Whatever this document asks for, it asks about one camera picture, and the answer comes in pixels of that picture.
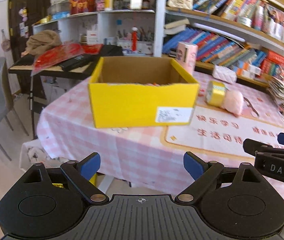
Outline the large pink plush toy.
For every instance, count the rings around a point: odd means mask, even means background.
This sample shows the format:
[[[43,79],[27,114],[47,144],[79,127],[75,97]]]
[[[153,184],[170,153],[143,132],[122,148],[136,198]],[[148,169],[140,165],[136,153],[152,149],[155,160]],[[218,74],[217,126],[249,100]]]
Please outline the large pink plush toy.
[[[239,117],[242,114],[244,105],[244,98],[241,92],[237,90],[227,90],[222,108],[232,113],[234,116]]]

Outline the yellow tape roll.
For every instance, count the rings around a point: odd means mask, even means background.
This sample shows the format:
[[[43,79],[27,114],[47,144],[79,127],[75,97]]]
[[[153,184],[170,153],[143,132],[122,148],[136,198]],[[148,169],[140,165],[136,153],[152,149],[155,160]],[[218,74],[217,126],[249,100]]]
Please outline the yellow tape roll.
[[[226,95],[226,86],[224,83],[210,81],[207,86],[205,100],[208,105],[221,107]]]

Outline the pink checkered tablecloth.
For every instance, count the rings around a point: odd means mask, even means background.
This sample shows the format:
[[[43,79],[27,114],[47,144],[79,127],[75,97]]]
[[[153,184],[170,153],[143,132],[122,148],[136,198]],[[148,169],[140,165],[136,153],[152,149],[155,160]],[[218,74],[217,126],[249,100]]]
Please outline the pink checkered tablecloth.
[[[97,129],[88,81],[83,81],[42,111],[38,138],[51,158],[82,160],[97,152],[101,173],[173,195],[192,183],[183,167],[187,151],[205,161],[237,167],[254,161],[242,148],[247,138],[279,147],[277,135],[284,132],[284,121],[267,94],[238,83],[230,85],[229,89],[241,91],[251,103],[236,118],[205,103],[210,75],[195,72],[194,77],[201,90],[189,125]]]

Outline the white storage bin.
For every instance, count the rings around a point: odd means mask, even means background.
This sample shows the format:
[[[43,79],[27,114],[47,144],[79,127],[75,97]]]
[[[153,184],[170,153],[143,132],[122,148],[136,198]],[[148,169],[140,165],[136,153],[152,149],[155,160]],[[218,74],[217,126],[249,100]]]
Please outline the white storage bin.
[[[44,150],[39,139],[22,144],[19,167],[26,172],[33,164],[43,163],[45,167],[58,167],[60,162],[52,159]]]

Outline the white quilted pouch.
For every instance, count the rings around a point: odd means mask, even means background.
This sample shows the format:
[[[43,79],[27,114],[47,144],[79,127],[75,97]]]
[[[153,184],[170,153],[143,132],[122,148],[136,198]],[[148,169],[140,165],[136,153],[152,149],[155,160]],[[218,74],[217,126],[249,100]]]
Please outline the white quilted pouch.
[[[221,80],[229,84],[234,84],[237,81],[236,73],[224,66],[215,65],[212,76],[217,80]]]

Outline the row of lower shelf books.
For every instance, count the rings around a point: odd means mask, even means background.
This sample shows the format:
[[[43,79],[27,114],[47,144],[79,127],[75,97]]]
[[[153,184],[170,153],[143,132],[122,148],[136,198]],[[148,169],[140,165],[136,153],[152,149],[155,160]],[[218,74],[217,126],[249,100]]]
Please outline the row of lower shelf books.
[[[284,78],[284,56],[272,50],[257,49],[222,34],[186,27],[169,37],[162,53],[177,57],[180,43],[197,46],[197,63],[225,67],[237,76],[262,82],[271,77]]]

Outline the yellow cardboard box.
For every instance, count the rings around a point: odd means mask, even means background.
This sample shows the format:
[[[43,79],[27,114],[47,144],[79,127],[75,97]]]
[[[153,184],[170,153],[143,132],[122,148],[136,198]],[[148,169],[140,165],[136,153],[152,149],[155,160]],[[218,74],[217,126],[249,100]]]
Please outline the yellow cardboard box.
[[[200,84],[168,57],[101,57],[88,90],[96,128],[187,125]]]

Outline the black keyboard piano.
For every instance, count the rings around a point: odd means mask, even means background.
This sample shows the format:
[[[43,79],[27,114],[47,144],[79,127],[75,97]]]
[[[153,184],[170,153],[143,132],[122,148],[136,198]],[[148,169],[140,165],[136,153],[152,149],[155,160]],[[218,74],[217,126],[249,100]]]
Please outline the black keyboard piano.
[[[9,68],[10,74],[85,79],[95,69],[102,57],[122,56],[116,45],[81,45],[68,43],[54,47],[39,56],[27,54]]]

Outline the pink cylindrical dispenser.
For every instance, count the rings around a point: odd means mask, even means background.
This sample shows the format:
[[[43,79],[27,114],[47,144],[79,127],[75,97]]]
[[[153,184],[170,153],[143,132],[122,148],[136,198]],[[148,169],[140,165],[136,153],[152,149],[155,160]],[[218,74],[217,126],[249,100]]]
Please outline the pink cylindrical dispenser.
[[[179,42],[177,46],[176,61],[190,74],[193,75],[198,46],[193,43]]]

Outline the red paper decorations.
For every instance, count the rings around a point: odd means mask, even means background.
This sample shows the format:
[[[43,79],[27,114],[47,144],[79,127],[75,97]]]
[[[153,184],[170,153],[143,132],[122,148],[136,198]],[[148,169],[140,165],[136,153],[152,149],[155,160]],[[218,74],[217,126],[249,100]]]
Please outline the red paper decorations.
[[[60,66],[62,71],[69,72],[94,61],[103,44],[82,45],[69,43],[54,47],[35,58],[31,75],[34,76],[50,67]]]

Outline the brown crumpled cloth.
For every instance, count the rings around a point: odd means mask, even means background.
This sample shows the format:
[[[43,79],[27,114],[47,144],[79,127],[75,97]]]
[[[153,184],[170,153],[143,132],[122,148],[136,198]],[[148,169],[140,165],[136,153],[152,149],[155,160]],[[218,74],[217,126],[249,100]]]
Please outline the brown crumpled cloth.
[[[30,36],[26,42],[26,49],[21,54],[25,56],[27,54],[38,56],[46,51],[58,47],[62,44],[60,36],[57,32],[53,30],[43,30],[37,34]]]

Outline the white bookshelf unit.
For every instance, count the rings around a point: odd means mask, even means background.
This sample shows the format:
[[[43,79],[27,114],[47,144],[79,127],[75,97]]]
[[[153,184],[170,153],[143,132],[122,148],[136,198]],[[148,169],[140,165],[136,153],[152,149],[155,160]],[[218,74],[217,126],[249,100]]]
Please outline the white bookshelf unit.
[[[52,20],[33,26],[53,30],[62,43],[120,46],[125,54],[162,55],[166,0],[95,0],[96,10],[70,14],[69,0],[51,0]]]

